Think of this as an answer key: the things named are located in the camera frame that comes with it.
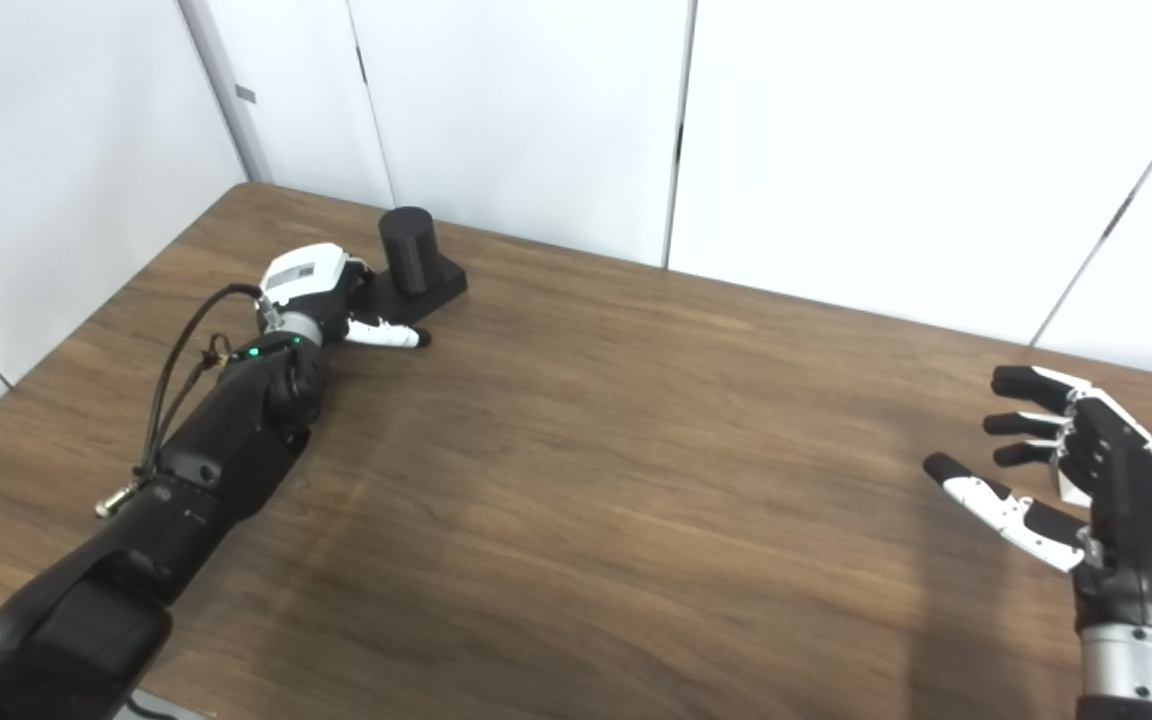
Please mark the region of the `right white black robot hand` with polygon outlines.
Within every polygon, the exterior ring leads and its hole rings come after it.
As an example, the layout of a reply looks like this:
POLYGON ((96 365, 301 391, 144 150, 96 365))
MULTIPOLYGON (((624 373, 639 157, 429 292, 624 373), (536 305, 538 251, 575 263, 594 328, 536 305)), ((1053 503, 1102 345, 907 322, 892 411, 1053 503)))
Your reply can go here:
POLYGON ((1043 366, 996 366, 1000 397, 1039 414, 996 414, 991 435, 1015 435, 995 450, 1001 468, 1043 462, 1074 493, 1087 520, 1023 497, 937 452, 923 469, 946 495, 1011 546, 1069 574, 1075 628, 1152 628, 1152 434, 1093 382, 1043 366))

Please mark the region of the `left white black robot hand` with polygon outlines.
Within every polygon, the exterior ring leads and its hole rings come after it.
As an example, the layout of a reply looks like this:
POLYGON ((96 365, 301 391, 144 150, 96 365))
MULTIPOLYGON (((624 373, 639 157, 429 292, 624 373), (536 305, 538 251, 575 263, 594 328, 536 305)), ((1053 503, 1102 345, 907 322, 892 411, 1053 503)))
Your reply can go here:
POLYGON ((288 332, 317 346, 335 343, 393 348, 429 347, 433 338, 411 325, 355 306, 379 274, 338 243, 314 243, 271 262, 256 302, 262 334, 288 332))

